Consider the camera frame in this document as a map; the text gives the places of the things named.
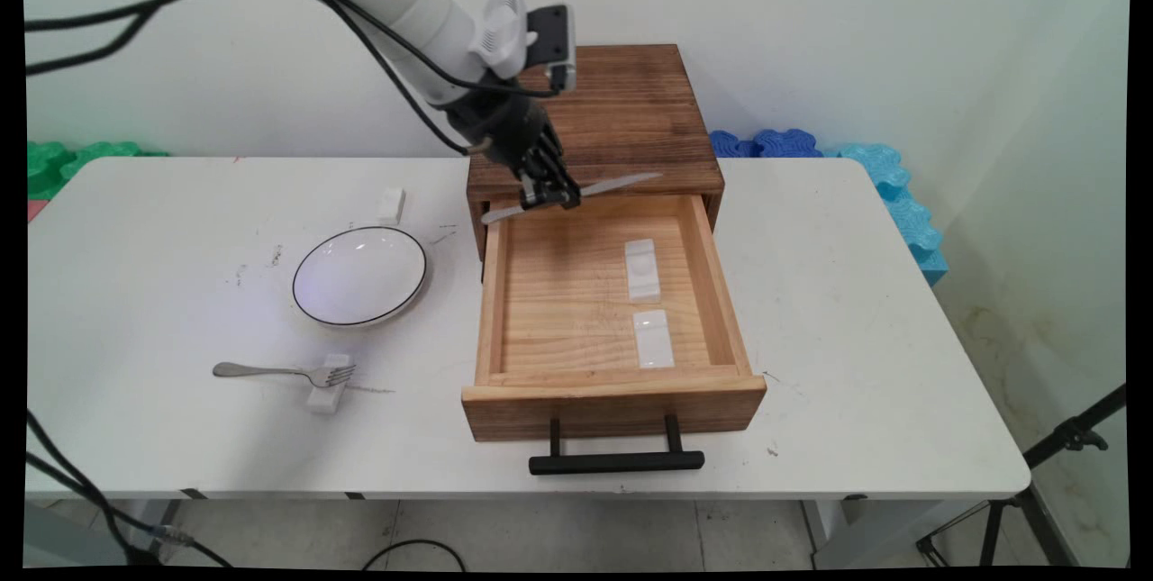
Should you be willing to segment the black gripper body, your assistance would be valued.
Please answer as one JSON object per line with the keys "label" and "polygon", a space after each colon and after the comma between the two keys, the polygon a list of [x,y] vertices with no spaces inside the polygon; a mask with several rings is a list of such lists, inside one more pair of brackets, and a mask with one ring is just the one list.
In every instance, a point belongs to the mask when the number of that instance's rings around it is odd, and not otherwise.
{"label": "black gripper body", "polygon": [[527,95],[472,91],[446,105],[446,121],[482,154],[515,176],[556,176],[565,169],[559,137],[542,104]]}

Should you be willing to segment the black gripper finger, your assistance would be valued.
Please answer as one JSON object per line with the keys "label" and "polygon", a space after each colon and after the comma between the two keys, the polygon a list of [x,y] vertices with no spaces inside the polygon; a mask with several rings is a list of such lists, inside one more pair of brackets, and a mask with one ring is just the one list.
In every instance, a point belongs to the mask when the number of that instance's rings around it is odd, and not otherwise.
{"label": "black gripper finger", "polygon": [[536,161],[526,161],[518,167],[522,191],[519,194],[520,207],[534,209],[549,204],[549,169]]}
{"label": "black gripper finger", "polygon": [[540,204],[571,209],[582,203],[581,188],[568,175],[560,149],[540,149]]}

